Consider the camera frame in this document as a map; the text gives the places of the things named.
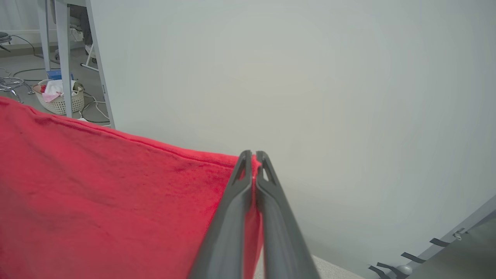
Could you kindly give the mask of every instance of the cable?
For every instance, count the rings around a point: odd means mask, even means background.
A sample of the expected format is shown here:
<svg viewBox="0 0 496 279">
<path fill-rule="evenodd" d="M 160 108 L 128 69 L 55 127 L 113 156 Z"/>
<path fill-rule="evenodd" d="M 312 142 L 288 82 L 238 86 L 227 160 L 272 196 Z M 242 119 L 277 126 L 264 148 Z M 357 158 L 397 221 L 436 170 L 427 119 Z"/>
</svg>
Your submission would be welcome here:
<svg viewBox="0 0 496 279">
<path fill-rule="evenodd" d="M 74 30 L 75 30 L 75 29 L 72 29 L 72 28 L 71 28 L 71 29 L 70 29 L 70 34 L 71 34 L 71 35 L 72 35 L 72 37 L 74 38 L 74 41 L 77 41 L 76 36 L 74 36 L 74 34 L 72 33 Z"/>
<path fill-rule="evenodd" d="M 19 36 L 17 36 L 17 35 L 11 35 L 11 37 L 17 37 L 17 38 L 19 38 L 19 39 L 21 39 L 21 40 L 26 41 L 26 43 L 28 43 L 28 44 L 29 44 L 29 45 L 33 48 L 33 55 L 36 55 L 36 52 L 34 51 L 34 47 L 33 47 L 33 45 L 31 45 L 31 43 L 30 43 L 30 42 L 28 42 L 26 39 L 21 38 L 21 37 L 19 37 Z"/>
<path fill-rule="evenodd" d="M 18 73 L 26 72 L 26 71 L 31 71 L 31 70 L 44 70 L 45 68 L 38 68 L 38 69 L 29 69 L 29 70 L 20 70 L 16 72 L 15 74 L 12 75 L 12 77 L 16 77 L 15 75 Z M 42 81 L 42 79 L 24 79 L 24 81 Z"/>
<path fill-rule="evenodd" d="M 7 73 L 7 76 L 10 76 L 11 72 L 7 71 L 7 69 L 5 68 L 0 68 L 0 69 L 4 70 Z"/>
<path fill-rule="evenodd" d="M 94 100 L 94 101 L 93 101 L 93 102 L 91 102 L 91 103 L 89 103 L 89 104 L 87 104 L 87 105 L 86 105 L 86 106 L 85 106 L 82 110 L 80 110 L 80 111 L 79 111 L 79 114 L 81 115 L 81 117 L 82 117 L 82 118 L 84 118 L 84 119 L 86 119 L 88 122 L 93 122 L 93 123 L 108 123 L 108 122 L 110 122 L 110 118 L 109 118 L 108 116 L 106 116 L 106 115 L 105 115 L 105 114 L 104 114 L 104 113 L 100 110 L 100 108 L 98 108 L 98 104 L 105 104 L 105 102 L 100 102 L 100 101 L 97 101 L 97 100 L 96 100 L 96 98 L 95 98 L 93 95 L 91 95 L 91 94 L 89 94 L 89 93 L 87 93 L 87 92 L 83 92 L 83 94 L 87 94 L 88 96 L 84 96 L 84 97 L 86 97 L 86 98 L 93 98 L 93 100 Z M 93 104 L 93 103 L 95 103 L 95 107 L 96 107 L 96 109 L 97 109 L 97 110 L 98 110 L 98 111 L 99 111 L 99 112 L 100 112 L 100 113 L 101 113 L 101 114 L 102 114 L 105 118 L 109 119 L 109 121 L 92 121 L 92 120 L 89 120 L 89 119 L 87 119 L 86 117 L 84 117 L 84 115 L 83 115 L 83 111 L 84 111 L 87 107 L 89 107 L 91 104 Z"/>
</svg>

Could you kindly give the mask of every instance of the red towel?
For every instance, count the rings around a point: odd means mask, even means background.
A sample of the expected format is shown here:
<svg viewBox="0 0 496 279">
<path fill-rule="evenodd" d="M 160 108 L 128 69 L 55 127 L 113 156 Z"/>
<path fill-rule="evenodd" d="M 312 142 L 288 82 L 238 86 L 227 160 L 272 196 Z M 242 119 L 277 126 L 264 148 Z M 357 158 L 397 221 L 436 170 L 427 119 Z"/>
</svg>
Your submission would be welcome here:
<svg viewBox="0 0 496 279">
<path fill-rule="evenodd" d="M 237 161 L 7 98 L 0 154 L 1 279 L 185 279 Z M 252 278 L 253 205 L 246 237 Z"/>
</svg>

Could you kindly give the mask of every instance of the floor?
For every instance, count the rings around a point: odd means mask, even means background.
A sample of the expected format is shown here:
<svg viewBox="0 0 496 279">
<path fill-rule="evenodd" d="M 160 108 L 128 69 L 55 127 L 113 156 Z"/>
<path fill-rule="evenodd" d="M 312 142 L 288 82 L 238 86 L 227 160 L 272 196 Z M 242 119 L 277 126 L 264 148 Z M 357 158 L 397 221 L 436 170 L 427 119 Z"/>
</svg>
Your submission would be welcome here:
<svg viewBox="0 0 496 279">
<path fill-rule="evenodd" d="M 93 95 L 98 101 L 104 101 L 102 84 L 100 82 L 99 73 L 87 68 L 84 68 L 80 65 L 80 63 L 86 63 L 86 52 L 84 48 L 72 49 L 70 53 L 70 69 L 72 74 L 74 75 L 74 79 L 81 82 L 84 86 L 84 91 Z M 51 53 L 51 58 L 54 59 L 55 53 Z M 98 65 L 90 62 L 90 66 L 98 68 Z M 45 66 L 43 59 L 36 57 L 34 55 L 25 55 L 25 56 L 15 56 L 15 57 L 6 57 L 0 58 L 0 67 L 5 68 L 10 75 L 14 75 L 18 71 L 29 70 L 29 69 L 41 69 L 41 70 L 32 70 L 27 72 L 21 72 L 16 74 L 16 77 L 20 77 L 23 79 L 45 79 Z M 56 63 L 51 63 L 51 67 L 60 68 L 60 65 Z M 4 72 L 0 69 L 0 76 L 8 76 L 7 72 Z M 37 84 L 38 81 L 26 81 L 29 85 Z M 19 94 L 22 101 L 24 101 L 25 105 L 31 106 L 39 111 L 50 113 L 50 111 L 46 110 L 38 101 L 38 98 L 32 94 L 28 94 L 28 89 L 25 86 L 19 87 L 15 89 L 15 92 Z M 0 91 L 0 96 L 8 97 L 15 99 L 10 92 Z M 92 102 L 93 99 L 89 97 L 85 97 L 85 104 Z M 107 108 L 105 104 L 99 104 L 98 107 L 100 110 L 107 114 Z M 96 123 L 98 125 L 108 125 L 109 122 L 95 107 L 95 104 L 91 104 L 83 111 L 84 118 L 89 121 L 101 122 Z M 74 112 L 72 114 L 73 118 L 80 118 L 80 114 Z"/>
<path fill-rule="evenodd" d="M 313 262 L 317 267 L 318 273 L 320 274 L 320 279 L 363 279 L 346 269 L 340 268 L 339 266 L 333 265 L 316 256 L 312 256 Z M 256 265 L 255 276 L 253 279 L 264 279 L 263 273 L 263 251 Z"/>
</svg>

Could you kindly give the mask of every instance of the wall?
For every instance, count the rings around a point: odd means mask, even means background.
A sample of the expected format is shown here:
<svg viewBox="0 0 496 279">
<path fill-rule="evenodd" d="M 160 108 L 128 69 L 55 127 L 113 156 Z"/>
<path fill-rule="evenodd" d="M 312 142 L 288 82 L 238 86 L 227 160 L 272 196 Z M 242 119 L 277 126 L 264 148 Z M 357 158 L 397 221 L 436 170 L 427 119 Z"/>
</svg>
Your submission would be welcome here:
<svg viewBox="0 0 496 279">
<path fill-rule="evenodd" d="M 31 44 L 41 43 L 38 8 L 35 0 L 8 0 L 0 3 L 0 31 L 17 35 Z M 49 10 L 49 37 L 51 42 L 57 41 L 56 26 Z M 26 44 L 19 38 L 12 38 L 12 45 Z"/>
<path fill-rule="evenodd" d="M 374 278 L 496 194 L 494 1 L 91 3 L 116 128 L 265 150 L 322 259 Z"/>
</svg>

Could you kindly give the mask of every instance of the white basket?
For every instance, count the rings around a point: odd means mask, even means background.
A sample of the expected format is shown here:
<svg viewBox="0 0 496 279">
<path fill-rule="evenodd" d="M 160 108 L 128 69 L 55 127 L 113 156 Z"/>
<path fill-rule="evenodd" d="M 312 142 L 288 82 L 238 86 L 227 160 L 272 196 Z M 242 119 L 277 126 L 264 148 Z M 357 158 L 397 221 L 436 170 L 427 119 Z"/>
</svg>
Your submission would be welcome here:
<svg viewBox="0 0 496 279">
<path fill-rule="evenodd" d="M 51 102 L 45 102 L 43 100 L 43 95 L 41 94 L 40 87 L 41 84 L 44 81 L 50 81 L 51 79 L 46 79 L 43 81 L 40 81 L 38 85 L 33 86 L 33 90 L 36 92 L 36 97 L 38 97 L 38 101 L 40 101 L 40 104 L 46 108 L 47 110 L 58 114 L 58 115 L 65 115 L 65 101 L 63 99 L 63 96 L 59 96 L 52 100 Z M 84 107 L 84 95 L 83 95 L 83 88 L 79 88 L 78 91 L 73 90 L 73 92 L 77 92 L 74 96 L 72 96 L 71 102 L 72 102 L 72 112 L 80 111 Z"/>
</svg>

